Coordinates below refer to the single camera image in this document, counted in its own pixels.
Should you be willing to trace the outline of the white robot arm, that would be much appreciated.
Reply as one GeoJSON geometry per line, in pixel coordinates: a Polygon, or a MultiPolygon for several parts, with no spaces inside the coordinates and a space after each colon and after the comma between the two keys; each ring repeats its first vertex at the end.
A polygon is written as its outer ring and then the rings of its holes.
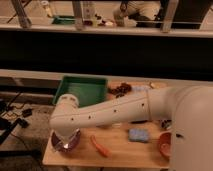
{"type": "Polygon", "coordinates": [[[50,126],[63,141],[80,128],[140,120],[172,121],[170,171],[213,171],[213,87],[177,86],[133,93],[99,104],[78,106],[65,94],[50,126]]]}

